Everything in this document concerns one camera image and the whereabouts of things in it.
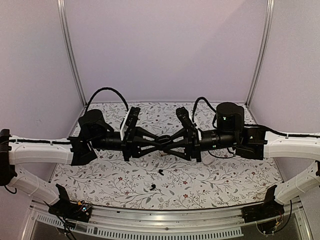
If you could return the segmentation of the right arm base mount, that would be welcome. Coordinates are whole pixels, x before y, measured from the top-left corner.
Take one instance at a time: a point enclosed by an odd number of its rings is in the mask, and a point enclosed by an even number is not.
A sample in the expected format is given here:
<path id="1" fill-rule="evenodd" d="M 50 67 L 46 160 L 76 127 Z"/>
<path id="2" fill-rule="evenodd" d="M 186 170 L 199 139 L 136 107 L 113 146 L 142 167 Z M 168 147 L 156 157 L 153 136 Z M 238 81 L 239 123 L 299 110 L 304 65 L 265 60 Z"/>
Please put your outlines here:
<path id="1" fill-rule="evenodd" d="M 273 185 L 267 189 L 262 203 L 245 206 L 241 209 L 242 218 L 245 223 L 273 218 L 285 213 L 284 205 L 275 201 L 276 187 L 277 185 Z"/>

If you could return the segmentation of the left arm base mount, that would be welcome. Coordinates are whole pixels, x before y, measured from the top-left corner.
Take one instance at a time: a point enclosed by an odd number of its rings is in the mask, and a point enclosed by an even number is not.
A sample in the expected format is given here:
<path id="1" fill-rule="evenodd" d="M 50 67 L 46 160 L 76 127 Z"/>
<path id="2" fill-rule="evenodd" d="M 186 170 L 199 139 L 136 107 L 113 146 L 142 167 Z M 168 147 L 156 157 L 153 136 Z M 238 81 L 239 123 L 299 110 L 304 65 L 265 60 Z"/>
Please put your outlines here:
<path id="1" fill-rule="evenodd" d="M 84 200 L 71 202 L 66 189 L 59 184 L 55 186 L 58 189 L 59 199 L 57 203 L 49 205 L 48 212 L 57 217 L 88 223 L 93 205 Z"/>

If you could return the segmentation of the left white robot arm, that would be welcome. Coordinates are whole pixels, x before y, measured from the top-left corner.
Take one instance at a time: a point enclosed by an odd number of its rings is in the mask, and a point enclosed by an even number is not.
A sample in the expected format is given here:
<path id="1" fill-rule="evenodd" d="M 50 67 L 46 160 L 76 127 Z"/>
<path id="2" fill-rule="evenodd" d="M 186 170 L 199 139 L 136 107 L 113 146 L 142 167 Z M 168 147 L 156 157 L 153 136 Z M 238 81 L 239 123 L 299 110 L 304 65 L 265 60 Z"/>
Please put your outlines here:
<path id="1" fill-rule="evenodd" d="M 85 166 L 97 159 L 96 152 L 122 152 L 125 161 L 140 158 L 153 151 L 164 150 L 173 141 L 170 136 L 157 136 L 137 127 L 140 108 L 132 107 L 125 115 L 119 131 L 106 123 L 99 109 L 85 111 L 78 119 L 80 133 L 58 140 L 24 139 L 0 131 L 0 185 L 15 187 L 41 199 L 63 216 L 74 213 L 68 193 L 59 184 L 46 182 L 20 165 L 25 163 L 58 163 Z"/>

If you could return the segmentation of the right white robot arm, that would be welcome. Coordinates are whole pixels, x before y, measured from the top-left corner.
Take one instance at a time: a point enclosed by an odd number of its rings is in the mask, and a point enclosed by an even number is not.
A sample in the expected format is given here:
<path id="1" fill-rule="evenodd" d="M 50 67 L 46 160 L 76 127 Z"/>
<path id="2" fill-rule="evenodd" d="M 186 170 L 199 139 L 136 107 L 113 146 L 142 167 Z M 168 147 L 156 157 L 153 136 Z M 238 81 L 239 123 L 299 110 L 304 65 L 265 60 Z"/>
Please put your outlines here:
<path id="1" fill-rule="evenodd" d="M 313 163 L 291 179 L 268 188 L 258 207 L 262 218 L 269 218 L 279 207 L 320 185 L 320 136 L 310 133 L 282 133 L 258 124 L 245 124 L 244 108 L 220 103 L 213 121 L 216 128 L 201 131 L 194 116 L 184 108 L 176 110 L 182 129 L 172 136 L 156 138 L 163 152 L 190 161 L 200 162 L 201 153 L 233 148 L 244 159 L 268 158 L 310 159 Z"/>

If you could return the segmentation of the white oval case lid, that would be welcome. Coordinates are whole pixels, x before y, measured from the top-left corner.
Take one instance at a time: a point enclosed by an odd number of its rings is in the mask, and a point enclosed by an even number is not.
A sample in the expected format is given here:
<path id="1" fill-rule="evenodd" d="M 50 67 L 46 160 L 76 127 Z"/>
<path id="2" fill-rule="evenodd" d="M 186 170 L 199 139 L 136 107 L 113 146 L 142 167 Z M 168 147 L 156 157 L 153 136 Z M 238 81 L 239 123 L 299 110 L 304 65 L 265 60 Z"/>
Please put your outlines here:
<path id="1" fill-rule="evenodd" d="M 203 158 L 202 158 L 202 163 L 204 165 L 210 165 L 212 164 L 214 161 L 215 161 L 215 157 L 214 156 L 211 156 L 210 154 L 208 155 L 205 155 Z"/>

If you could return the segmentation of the black earbud charging case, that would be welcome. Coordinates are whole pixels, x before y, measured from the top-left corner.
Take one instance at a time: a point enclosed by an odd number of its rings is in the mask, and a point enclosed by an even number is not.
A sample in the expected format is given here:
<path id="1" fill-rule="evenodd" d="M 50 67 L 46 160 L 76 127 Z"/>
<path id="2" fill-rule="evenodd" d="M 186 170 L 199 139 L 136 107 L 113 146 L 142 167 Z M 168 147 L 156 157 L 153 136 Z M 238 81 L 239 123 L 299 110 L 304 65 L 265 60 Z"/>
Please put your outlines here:
<path id="1" fill-rule="evenodd" d="M 172 137 L 170 135 L 158 136 L 155 141 L 159 143 L 162 147 L 166 147 L 173 143 Z"/>

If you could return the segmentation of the black earbud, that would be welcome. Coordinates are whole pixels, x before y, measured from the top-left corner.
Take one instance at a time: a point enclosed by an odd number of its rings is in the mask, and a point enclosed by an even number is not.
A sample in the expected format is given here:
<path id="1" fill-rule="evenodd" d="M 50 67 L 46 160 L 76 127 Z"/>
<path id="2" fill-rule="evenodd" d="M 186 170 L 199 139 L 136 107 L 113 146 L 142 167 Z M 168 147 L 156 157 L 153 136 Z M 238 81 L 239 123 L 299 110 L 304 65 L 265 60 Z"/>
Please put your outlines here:
<path id="1" fill-rule="evenodd" d="M 155 184 L 151 185 L 151 188 L 149 189 L 150 191 L 154 191 L 157 188 L 157 186 Z"/>
<path id="2" fill-rule="evenodd" d="M 159 169 L 159 170 L 158 170 L 158 173 L 159 173 L 160 175 L 162 175 L 162 176 L 164 175 L 164 171 L 163 171 L 162 169 Z"/>

